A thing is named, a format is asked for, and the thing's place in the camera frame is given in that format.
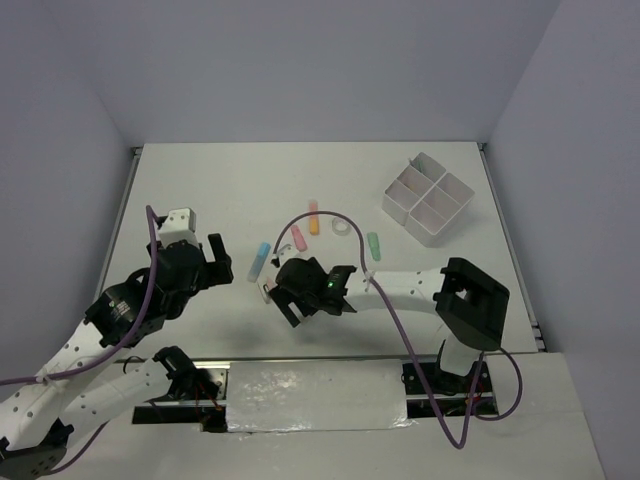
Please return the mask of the light blue highlighter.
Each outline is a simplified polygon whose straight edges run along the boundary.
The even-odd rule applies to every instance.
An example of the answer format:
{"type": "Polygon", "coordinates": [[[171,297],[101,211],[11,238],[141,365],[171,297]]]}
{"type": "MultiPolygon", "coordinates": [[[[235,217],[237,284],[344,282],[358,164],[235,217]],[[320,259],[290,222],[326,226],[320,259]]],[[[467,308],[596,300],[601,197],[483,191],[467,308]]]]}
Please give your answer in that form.
{"type": "Polygon", "coordinates": [[[270,251],[271,245],[269,243],[262,242],[260,244],[247,274],[247,280],[249,282],[255,283],[258,280],[270,251]]]}

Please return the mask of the clear tape roll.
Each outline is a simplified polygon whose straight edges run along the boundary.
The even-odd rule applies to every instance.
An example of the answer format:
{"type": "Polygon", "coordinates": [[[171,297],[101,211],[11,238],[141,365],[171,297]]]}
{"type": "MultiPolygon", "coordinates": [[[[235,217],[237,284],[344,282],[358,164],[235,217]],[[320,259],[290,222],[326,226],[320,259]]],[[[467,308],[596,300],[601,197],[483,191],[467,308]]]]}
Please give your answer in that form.
{"type": "Polygon", "coordinates": [[[346,236],[352,230],[351,225],[346,220],[337,216],[333,218],[331,228],[333,233],[338,236],[346,236]]]}

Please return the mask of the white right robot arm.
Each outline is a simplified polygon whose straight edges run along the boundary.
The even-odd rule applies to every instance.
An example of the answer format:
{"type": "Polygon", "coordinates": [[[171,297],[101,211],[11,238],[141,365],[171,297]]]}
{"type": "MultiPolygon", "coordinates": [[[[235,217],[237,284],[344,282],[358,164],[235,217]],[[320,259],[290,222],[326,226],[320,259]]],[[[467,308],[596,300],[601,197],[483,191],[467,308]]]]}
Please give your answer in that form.
{"type": "Polygon", "coordinates": [[[446,391],[468,381],[482,353],[500,350],[510,300],[507,287],[458,257],[440,269],[377,272],[354,265],[325,271],[314,257],[291,258],[281,265],[268,295],[292,327],[318,312],[386,310],[439,318],[449,335],[434,371],[446,391]]]}

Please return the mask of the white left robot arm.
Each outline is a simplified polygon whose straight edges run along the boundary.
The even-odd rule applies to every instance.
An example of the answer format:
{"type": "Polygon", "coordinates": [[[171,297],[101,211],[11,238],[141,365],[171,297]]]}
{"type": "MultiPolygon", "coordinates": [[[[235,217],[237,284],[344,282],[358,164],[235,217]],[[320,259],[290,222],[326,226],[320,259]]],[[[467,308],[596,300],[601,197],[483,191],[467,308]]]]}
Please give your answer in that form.
{"type": "Polygon", "coordinates": [[[72,337],[33,378],[1,404],[1,476],[39,479],[61,471],[72,444],[125,410],[147,401],[214,400],[220,384],[177,346],[99,387],[92,382],[145,337],[177,319],[189,300],[233,280],[220,234],[208,237],[214,258],[186,239],[148,244],[151,264],[104,290],[72,337]]]}

